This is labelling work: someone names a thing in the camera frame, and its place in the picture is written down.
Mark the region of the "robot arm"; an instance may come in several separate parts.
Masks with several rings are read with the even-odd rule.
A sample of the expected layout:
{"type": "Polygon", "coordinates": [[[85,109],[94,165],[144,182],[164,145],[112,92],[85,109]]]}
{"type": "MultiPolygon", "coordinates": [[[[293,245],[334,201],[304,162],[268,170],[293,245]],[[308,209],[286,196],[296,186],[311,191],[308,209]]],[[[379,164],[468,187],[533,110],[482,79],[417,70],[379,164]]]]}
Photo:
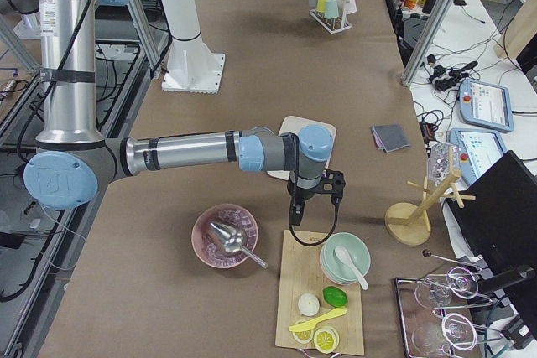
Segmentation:
{"type": "Polygon", "coordinates": [[[96,123],[96,1],[39,0],[44,129],[23,173],[39,203],[72,209],[143,171],[228,162],[249,172],[288,172],[292,226],[301,222],[313,195],[341,202],[343,178],[326,166],[333,136],[319,125],[282,135],[256,127],[144,140],[104,137],[96,123]]]}

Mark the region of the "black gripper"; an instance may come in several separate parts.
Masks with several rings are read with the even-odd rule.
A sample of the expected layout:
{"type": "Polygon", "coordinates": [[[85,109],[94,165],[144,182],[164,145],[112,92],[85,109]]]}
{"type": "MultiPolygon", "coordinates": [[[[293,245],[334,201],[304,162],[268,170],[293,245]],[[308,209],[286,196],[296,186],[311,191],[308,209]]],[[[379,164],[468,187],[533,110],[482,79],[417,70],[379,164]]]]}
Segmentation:
{"type": "Polygon", "coordinates": [[[314,192],[311,189],[302,189],[291,180],[287,182],[287,190],[290,195],[289,223],[292,226],[299,226],[305,212],[306,201],[314,196],[314,192]]]}

